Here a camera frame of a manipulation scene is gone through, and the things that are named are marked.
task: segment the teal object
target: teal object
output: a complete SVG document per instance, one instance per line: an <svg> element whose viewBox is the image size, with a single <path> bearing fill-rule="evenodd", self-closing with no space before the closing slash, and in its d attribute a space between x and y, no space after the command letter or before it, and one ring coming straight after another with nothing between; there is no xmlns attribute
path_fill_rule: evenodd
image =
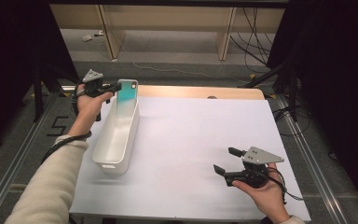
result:
<svg viewBox="0 0 358 224"><path fill-rule="evenodd" d="M138 94L138 81L134 79L120 79L121 90L117 93L117 100L127 101L136 99Z"/></svg>

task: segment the white table surface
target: white table surface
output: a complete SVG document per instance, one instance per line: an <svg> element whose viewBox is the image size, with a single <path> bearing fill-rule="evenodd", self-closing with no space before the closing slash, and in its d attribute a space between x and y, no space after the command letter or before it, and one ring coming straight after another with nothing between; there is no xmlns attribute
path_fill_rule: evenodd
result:
<svg viewBox="0 0 358 224"><path fill-rule="evenodd" d="M252 199L227 187L213 170L243 169L229 147L259 147L285 159L277 163L288 191L302 197L274 118L265 100L138 97L140 121L129 170L105 174L92 160L103 121L92 128L70 213L80 216L180 220L261 219ZM310 221L303 201L286 195L289 214Z"/></svg>

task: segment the sleeve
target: sleeve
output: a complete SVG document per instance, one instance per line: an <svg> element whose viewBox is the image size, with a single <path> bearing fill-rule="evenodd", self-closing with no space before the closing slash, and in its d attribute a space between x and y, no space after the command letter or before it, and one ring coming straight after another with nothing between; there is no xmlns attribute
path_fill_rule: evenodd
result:
<svg viewBox="0 0 358 224"><path fill-rule="evenodd" d="M281 222L280 224L305 224L305 222L299 217L291 216L288 220Z"/></svg>
<svg viewBox="0 0 358 224"><path fill-rule="evenodd" d="M68 137L60 136L56 142ZM68 223L77 176L88 146L85 141L73 141L48 157L31 178L5 223Z"/></svg>

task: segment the white plastic basket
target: white plastic basket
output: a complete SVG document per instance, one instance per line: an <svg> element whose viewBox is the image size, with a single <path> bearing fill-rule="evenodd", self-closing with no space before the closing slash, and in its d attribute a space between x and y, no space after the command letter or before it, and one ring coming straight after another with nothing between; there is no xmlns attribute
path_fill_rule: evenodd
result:
<svg viewBox="0 0 358 224"><path fill-rule="evenodd" d="M92 159L106 173L124 174L139 122L138 100L113 100Z"/></svg>

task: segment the person's right hand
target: person's right hand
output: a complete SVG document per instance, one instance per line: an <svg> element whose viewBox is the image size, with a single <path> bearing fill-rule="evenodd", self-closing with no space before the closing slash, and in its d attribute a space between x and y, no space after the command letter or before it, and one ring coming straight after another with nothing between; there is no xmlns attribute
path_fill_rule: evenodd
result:
<svg viewBox="0 0 358 224"><path fill-rule="evenodd" d="M83 90L84 84L79 85L78 89ZM90 131L95 118L100 113L103 102L112 97L112 92L106 92L94 98L89 97L88 95L79 96L77 98L77 108L79 113L68 134L71 136L87 134Z"/></svg>
<svg viewBox="0 0 358 224"><path fill-rule="evenodd" d="M276 164L270 163L268 167L276 169ZM269 169L269 176L282 182L279 174L273 169ZM266 214L273 223L281 223L290 218L283 204L282 189L273 181L269 181L260 189L254 189L238 180L234 180L232 185L249 194L257 208Z"/></svg>

